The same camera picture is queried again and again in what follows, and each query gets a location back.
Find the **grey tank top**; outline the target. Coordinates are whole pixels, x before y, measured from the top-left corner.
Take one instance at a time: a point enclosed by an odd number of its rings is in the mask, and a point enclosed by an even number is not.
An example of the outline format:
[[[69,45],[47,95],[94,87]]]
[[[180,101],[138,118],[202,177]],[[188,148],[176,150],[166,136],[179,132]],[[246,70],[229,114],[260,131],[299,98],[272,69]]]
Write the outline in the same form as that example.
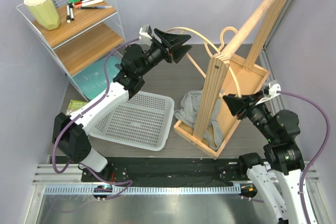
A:
[[[181,120],[187,126],[194,128],[202,97],[202,90],[189,91],[181,100],[181,108],[174,112],[177,120]],[[224,134],[219,126],[217,116],[221,108],[221,101],[218,99],[208,124],[205,139],[206,144],[216,151],[223,142]]]

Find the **wooden clothes hanger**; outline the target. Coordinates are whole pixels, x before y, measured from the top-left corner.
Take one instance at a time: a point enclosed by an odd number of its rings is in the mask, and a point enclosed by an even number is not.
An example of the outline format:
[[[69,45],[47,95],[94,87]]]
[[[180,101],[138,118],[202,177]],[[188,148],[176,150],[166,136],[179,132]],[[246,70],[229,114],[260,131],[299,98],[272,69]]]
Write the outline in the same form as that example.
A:
[[[232,26],[228,26],[228,27],[225,27],[222,29],[221,33],[220,33],[220,46],[219,47],[216,47],[208,38],[206,38],[204,35],[202,35],[201,33],[199,33],[198,31],[195,31],[191,28],[187,28],[187,27],[173,27],[173,28],[170,28],[168,29],[167,31],[175,31],[175,30],[180,30],[180,34],[184,34],[186,31],[188,32],[191,32],[192,34],[200,37],[203,39],[203,43],[204,43],[204,48],[208,54],[208,56],[210,58],[212,58],[214,55],[212,54],[209,46],[211,46],[217,53],[220,53],[222,49],[224,49],[225,47],[225,41],[224,41],[224,35],[227,31],[233,31],[235,34],[237,34],[238,30],[235,28],[235,27],[232,27]],[[236,91],[237,91],[237,94],[236,96],[238,96],[239,98],[242,97],[242,93],[241,93],[241,89],[240,89],[240,85],[238,83],[238,80],[237,80],[237,77],[233,71],[233,69],[231,67],[228,67],[228,70],[231,74],[231,77],[233,78],[233,81],[234,81],[234,84],[235,84],[235,87],[236,87]]]

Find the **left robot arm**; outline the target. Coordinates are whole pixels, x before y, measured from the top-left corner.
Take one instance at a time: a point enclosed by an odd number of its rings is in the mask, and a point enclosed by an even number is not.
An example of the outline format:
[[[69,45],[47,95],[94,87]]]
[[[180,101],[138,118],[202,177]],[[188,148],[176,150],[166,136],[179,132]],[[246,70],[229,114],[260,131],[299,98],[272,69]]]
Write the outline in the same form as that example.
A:
[[[63,173],[56,167],[56,150],[68,157],[68,164],[83,165],[98,180],[105,182],[112,174],[107,159],[96,151],[89,135],[94,125],[120,104],[135,96],[145,84],[144,75],[161,61],[179,63],[191,49],[188,34],[172,34],[141,27],[138,38],[122,44],[125,48],[121,59],[121,69],[110,79],[107,87],[96,98],[71,115],[59,113],[54,119],[52,133],[52,166],[55,172]]]

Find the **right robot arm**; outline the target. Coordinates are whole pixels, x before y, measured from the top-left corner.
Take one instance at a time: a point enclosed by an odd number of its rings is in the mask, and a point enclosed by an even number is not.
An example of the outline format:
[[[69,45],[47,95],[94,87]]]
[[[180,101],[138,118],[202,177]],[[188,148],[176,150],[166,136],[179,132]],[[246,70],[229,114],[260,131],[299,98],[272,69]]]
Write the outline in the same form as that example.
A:
[[[232,116],[238,120],[248,118],[268,141],[263,147],[266,159],[263,161],[257,153],[241,155],[237,173],[253,182],[271,214],[271,223],[317,223],[307,196],[303,175],[306,166],[295,142],[300,134],[299,118],[289,110],[271,115],[265,105],[279,94],[259,91],[223,97]]]

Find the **wooden clothes rack stand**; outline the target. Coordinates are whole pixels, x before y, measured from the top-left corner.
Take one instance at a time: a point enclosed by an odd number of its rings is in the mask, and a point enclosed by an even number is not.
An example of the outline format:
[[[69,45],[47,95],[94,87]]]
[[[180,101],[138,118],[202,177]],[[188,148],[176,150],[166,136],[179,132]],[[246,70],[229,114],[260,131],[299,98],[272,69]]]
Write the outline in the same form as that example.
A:
[[[215,47],[210,54],[199,111],[194,126],[182,120],[175,132],[209,157],[218,159],[247,111],[242,105],[250,94],[261,92],[269,71],[256,64],[279,14],[287,0],[263,0],[240,29],[224,28],[235,33],[227,44]]]

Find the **white plastic basket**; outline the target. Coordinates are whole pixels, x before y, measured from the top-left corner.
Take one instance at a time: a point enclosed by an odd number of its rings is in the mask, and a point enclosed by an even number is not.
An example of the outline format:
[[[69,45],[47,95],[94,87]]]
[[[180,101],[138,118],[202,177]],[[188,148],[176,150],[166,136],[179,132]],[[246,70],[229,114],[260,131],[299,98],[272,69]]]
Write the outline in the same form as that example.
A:
[[[140,91],[96,123],[90,135],[109,142],[159,151],[170,132],[174,105],[170,97]]]

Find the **teal bathroom scale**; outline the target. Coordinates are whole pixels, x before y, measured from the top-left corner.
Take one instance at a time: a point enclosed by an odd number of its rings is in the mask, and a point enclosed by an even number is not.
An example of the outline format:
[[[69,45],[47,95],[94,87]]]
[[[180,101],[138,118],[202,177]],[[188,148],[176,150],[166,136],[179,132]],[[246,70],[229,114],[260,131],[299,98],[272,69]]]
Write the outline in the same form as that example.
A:
[[[89,100],[94,99],[107,88],[106,77],[104,74],[105,60],[106,59],[103,58],[92,63],[73,77],[79,90]],[[109,58],[106,64],[106,70],[110,81],[112,81],[120,71],[118,68],[120,62],[121,60],[114,55]]]

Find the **red white marker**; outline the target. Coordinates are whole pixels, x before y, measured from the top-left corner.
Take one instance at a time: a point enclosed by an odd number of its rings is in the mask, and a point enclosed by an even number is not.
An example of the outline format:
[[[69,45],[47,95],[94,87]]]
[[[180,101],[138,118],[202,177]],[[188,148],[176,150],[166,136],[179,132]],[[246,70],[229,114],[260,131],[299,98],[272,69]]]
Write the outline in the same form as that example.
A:
[[[75,6],[75,5],[86,3],[86,2],[89,2],[89,1],[92,1],[92,0],[82,0],[82,1],[74,2],[74,3],[72,3],[72,5]]]

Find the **orange white marker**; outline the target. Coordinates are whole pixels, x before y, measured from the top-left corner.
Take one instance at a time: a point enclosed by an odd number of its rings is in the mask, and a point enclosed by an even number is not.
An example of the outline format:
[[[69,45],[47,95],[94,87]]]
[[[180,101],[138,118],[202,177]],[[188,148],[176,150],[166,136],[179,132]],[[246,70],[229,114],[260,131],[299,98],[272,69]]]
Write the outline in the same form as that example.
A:
[[[104,0],[91,0],[91,1],[88,1],[88,2],[81,3],[81,4],[75,4],[74,8],[91,6],[91,5],[94,5],[94,4],[102,3],[103,1]]]

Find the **black white marker left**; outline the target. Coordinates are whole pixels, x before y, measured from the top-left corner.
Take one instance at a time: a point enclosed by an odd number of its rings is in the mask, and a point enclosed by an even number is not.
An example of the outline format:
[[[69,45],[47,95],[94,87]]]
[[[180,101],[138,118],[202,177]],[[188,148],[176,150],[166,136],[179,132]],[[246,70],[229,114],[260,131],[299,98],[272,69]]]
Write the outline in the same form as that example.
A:
[[[67,6],[66,6],[66,8],[67,8],[67,16],[66,16],[66,21],[67,21],[67,23],[69,24],[69,23],[71,23],[71,17],[70,17],[70,7],[69,7],[69,5],[67,5]]]

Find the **black white marker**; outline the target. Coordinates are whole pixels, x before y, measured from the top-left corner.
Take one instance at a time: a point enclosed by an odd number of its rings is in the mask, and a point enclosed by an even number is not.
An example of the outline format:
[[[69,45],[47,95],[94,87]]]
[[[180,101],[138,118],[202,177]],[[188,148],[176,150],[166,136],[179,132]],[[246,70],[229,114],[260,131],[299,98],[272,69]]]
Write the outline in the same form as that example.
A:
[[[66,8],[67,8],[67,16],[66,16],[66,21],[67,21],[67,23],[69,24],[69,23],[71,23],[71,17],[70,17],[70,7],[69,7],[69,5],[67,5],[67,6],[66,6]]]
[[[68,6],[69,6],[69,11],[70,11],[70,19],[71,19],[71,21],[74,21],[74,13],[73,13],[74,7],[73,7],[72,3],[68,4]]]

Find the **black white marker right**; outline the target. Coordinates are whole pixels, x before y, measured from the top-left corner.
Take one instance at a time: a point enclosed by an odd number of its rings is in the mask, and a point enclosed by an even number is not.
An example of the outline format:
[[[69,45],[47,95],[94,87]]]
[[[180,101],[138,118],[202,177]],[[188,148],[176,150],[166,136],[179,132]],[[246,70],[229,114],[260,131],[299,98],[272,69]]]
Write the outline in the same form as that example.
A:
[[[74,13],[73,13],[74,7],[73,7],[72,3],[68,4],[68,6],[69,6],[69,11],[70,11],[70,19],[71,19],[71,21],[74,21]]]

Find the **green book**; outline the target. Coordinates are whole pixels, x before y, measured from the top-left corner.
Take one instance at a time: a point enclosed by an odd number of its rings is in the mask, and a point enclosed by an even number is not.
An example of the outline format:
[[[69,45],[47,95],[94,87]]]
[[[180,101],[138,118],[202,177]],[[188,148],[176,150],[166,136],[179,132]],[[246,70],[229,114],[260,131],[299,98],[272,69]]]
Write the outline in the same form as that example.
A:
[[[72,112],[75,112],[85,106],[88,102],[86,101],[78,101],[78,100],[70,100],[69,105],[66,109],[65,115],[70,115]]]

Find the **yellow-green cup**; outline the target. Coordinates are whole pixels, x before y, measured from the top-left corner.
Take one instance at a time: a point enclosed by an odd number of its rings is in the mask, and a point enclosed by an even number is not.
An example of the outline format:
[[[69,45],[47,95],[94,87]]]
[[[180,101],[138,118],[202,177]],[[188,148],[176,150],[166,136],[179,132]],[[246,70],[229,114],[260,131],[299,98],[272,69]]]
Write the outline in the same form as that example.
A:
[[[61,20],[52,0],[24,0],[35,20],[46,30],[59,27]]]

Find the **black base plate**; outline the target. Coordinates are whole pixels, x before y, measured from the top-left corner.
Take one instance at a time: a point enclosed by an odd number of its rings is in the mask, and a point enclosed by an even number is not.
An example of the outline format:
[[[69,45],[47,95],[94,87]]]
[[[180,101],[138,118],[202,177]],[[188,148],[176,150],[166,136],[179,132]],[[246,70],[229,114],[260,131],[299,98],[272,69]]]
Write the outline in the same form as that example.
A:
[[[110,182],[132,180],[133,187],[222,187],[246,182],[237,158],[108,157],[98,174]]]

